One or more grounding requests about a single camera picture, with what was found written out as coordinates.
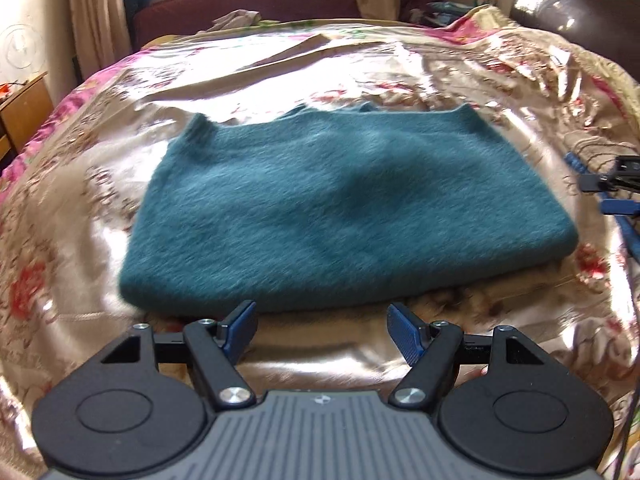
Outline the teal fuzzy sweater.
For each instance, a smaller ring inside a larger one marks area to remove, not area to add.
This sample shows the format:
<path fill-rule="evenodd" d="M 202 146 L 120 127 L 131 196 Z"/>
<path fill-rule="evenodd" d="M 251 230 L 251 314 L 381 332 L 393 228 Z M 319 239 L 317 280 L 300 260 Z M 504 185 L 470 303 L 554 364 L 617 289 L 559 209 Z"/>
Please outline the teal fuzzy sweater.
<path fill-rule="evenodd" d="M 134 306 L 221 316 L 407 297 L 539 266 L 578 234 L 472 107 L 296 108 L 263 124 L 196 115 L 172 140 L 119 275 Z"/>

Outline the pile of clothes in corner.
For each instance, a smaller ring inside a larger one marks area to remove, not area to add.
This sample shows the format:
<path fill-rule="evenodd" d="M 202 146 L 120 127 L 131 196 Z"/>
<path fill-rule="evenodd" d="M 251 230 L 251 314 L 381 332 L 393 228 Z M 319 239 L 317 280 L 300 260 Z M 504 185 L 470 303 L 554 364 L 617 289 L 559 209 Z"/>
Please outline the pile of clothes in corner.
<path fill-rule="evenodd" d="M 472 6 L 448 0 L 400 0 L 399 21 L 441 28 L 472 10 Z"/>

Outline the blue patterned cloth strip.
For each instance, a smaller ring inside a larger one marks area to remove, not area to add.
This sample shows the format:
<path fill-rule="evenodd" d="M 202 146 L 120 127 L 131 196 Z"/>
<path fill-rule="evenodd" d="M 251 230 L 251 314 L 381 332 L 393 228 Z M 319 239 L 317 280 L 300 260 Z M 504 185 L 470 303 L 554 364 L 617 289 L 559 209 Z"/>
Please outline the blue patterned cloth strip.
<path fill-rule="evenodd" d="M 639 229 L 634 226 L 639 222 L 639 200 L 614 196 L 618 192 L 639 194 L 639 156 L 615 156 L 612 168 L 604 174 L 590 171 L 573 153 L 566 154 L 564 160 L 577 172 L 579 191 L 597 195 L 600 213 L 616 219 L 628 252 L 639 261 Z"/>

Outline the dark wooden headboard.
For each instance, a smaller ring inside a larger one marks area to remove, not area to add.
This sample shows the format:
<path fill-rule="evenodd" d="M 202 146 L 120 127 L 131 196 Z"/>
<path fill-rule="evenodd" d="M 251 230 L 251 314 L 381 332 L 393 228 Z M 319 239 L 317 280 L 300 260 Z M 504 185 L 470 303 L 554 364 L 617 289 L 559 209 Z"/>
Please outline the dark wooden headboard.
<path fill-rule="evenodd" d="M 639 0 L 514 0 L 509 18 L 555 32 L 639 77 Z"/>

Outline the wooden side desk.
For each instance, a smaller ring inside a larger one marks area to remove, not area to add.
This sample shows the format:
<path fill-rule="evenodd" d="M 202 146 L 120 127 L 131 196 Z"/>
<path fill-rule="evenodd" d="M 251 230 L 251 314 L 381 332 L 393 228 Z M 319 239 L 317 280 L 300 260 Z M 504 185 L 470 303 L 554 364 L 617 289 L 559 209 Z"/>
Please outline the wooden side desk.
<path fill-rule="evenodd" d="M 42 73 L 1 101 L 1 169 L 21 153 L 51 115 L 53 102 Z"/>

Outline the grey crumpled cloth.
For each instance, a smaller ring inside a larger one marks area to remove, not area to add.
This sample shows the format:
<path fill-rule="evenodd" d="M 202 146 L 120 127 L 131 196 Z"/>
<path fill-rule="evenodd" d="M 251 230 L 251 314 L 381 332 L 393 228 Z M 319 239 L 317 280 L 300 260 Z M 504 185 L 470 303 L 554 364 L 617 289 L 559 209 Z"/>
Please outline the grey crumpled cloth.
<path fill-rule="evenodd" d="M 220 18 L 215 18 L 209 28 L 200 30 L 200 34 L 253 27 L 258 25 L 261 21 L 262 14 L 258 11 L 238 9 L 224 14 Z"/>

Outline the beige curtain left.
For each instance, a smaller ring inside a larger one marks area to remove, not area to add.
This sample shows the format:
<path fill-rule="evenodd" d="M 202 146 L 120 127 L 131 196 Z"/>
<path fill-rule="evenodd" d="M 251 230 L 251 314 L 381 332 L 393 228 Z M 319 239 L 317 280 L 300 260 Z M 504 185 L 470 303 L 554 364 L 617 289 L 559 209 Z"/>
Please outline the beige curtain left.
<path fill-rule="evenodd" d="M 70 16 L 82 78 L 131 52 L 124 0 L 70 0 Z"/>

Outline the dark red sofa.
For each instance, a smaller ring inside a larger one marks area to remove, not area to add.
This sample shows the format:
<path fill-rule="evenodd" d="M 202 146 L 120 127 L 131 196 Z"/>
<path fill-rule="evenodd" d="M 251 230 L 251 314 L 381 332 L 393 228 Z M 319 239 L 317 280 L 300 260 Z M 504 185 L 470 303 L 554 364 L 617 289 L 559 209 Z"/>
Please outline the dark red sofa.
<path fill-rule="evenodd" d="M 235 10 L 279 22 L 361 16 L 357 0 L 163 0 L 134 14 L 132 47 L 137 51 L 161 36 L 195 34 Z"/>

